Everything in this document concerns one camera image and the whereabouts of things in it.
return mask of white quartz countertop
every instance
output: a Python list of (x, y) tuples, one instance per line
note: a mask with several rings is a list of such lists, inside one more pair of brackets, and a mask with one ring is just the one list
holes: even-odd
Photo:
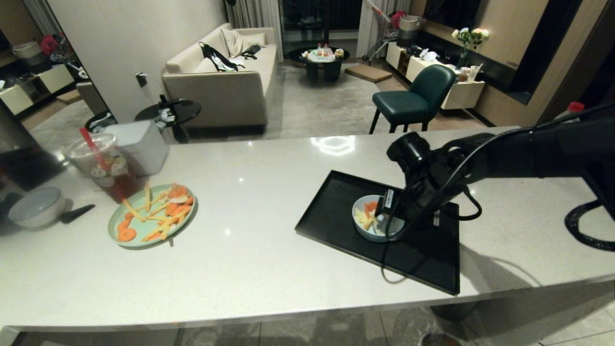
[[(498, 132), (502, 129), (489, 129)], [(438, 148), (485, 132), (435, 131)], [(152, 186), (178, 182), (199, 199), (173, 244), (144, 250), (107, 234), (115, 204), (74, 170), (46, 185), (76, 207), (96, 208), (69, 225), (0, 230), (0, 326), (103, 331), (271, 320), (297, 313), (450, 304), (615, 279), (615, 254), (577, 242), (564, 216), (595, 199), (582, 179), (486, 179), (470, 186), (483, 215), (461, 222), (461, 293), (412, 280), (386, 283), (380, 269), (295, 233), (331, 170), (403, 187), (385, 152), (400, 134), (355, 136), (344, 155), (311, 139), (171, 147)], [(475, 209), (457, 197), (461, 214)], [(603, 208), (581, 219), (612, 237)], [(398, 278), (387, 273), (391, 279)]]

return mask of white flowers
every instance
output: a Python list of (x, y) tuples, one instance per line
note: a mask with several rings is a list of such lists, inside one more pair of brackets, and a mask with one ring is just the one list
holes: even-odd
[(451, 36), (455, 39), (458, 39), (463, 43), (464, 52), (467, 52), (469, 49), (476, 49), (483, 40), (489, 37), (489, 30), (474, 28), (472, 31), (468, 28), (463, 28), (461, 30), (455, 29)]

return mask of backpack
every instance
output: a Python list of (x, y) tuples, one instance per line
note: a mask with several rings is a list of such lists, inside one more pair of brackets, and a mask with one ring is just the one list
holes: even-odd
[(203, 56), (213, 62), (213, 65), (216, 66), (216, 70), (222, 72), (239, 71), (239, 65), (230, 62), (227, 58), (224, 57), (224, 55), (220, 54), (220, 52), (218, 52), (212, 46), (204, 44), (203, 42), (199, 42), (199, 46), (200, 49), (203, 51)]
[(245, 52), (241, 53), (241, 56), (244, 57), (246, 60), (248, 59), (258, 59), (255, 54), (258, 53), (258, 51), (261, 50), (261, 46), (255, 44), (254, 46), (250, 46), (250, 48), (248, 48)]

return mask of vase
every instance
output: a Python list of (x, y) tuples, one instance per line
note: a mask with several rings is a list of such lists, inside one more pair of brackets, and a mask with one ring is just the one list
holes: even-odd
[(459, 61), (457, 62), (457, 65), (455, 66), (455, 68), (457, 70), (460, 70), (462, 67), (465, 67), (467, 65), (467, 52), (463, 52), (459, 55)]

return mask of green chair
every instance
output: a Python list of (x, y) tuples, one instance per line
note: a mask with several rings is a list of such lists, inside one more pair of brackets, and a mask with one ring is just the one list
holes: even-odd
[(380, 112), (391, 124), (389, 133), (395, 132), (399, 125), (406, 132), (409, 124), (416, 123), (423, 123), (422, 131), (427, 131), (427, 124), (438, 113), (454, 82), (455, 73), (451, 69), (431, 65), (419, 73), (408, 91), (375, 93), (371, 99), (377, 109), (370, 134), (374, 133)]

